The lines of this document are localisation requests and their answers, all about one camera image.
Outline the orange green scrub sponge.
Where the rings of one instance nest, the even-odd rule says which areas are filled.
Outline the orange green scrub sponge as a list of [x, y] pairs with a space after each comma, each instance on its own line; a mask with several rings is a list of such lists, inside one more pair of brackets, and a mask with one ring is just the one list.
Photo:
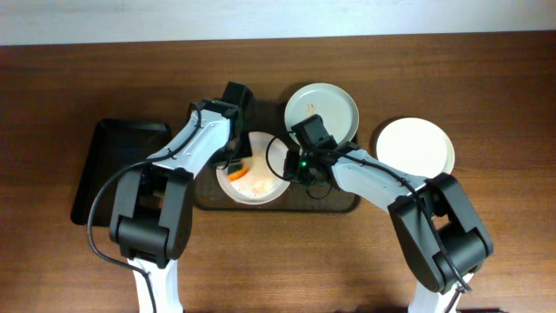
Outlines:
[[230, 182], [236, 181], [245, 176], [251, 168], [250, 162], [240, 161], [232, 163], [227, 167], [227, 178]]

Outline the white plate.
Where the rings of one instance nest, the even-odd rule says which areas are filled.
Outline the white plate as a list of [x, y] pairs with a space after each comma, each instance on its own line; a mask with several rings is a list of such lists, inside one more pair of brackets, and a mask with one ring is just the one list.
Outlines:
[[417, 117], [387, 123], [378, 133], [374, 150], [382, 163], [415, 176], [451, 174], [455, 165], [454, 147], [446, 132]]
[[252, 131], [249, 133], [253, 156], [242, 161], [250, 162], [250, 171], [242, 178], [230, 182], [227, 169], [216, 170], [216, 179], [224, 193], [237, 203], [262, 205], [278, 198], [289, 186], [269, 169], [266, 149], [273, 138], [271, 134]]
[[311, 83], [298, 89], [288, 100], [284, 122], [287, 130], [302, 120], [319, 115], [327, 132], [337, 143], [351, 141], [358, 130], [359, 111], [354, 99], [330, 83]]

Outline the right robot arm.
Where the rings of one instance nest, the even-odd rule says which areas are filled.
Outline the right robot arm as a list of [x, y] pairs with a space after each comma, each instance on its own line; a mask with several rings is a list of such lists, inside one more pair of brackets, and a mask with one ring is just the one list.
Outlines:
[[493, 254], [493, 240], [454, 176], [414, 176], [374, 159], [355, 143], [289, 152], [285, 177], [327, 183], [390, 216], [407, 266], [417, 280], [411, 312], [454, 312], [469, 281]]

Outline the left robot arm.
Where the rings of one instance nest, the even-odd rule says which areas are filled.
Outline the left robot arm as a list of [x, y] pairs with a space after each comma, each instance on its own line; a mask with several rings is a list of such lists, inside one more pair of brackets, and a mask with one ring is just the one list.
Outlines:
[[177, 261], [189, 241], [195, 178], [209, 162], [236, 160], [255, 102], [224, 96], [194, 103], [184, 128], [146, 160], [119, 170], [109, 238], [132, 270], [141, 312], [181, 312]]

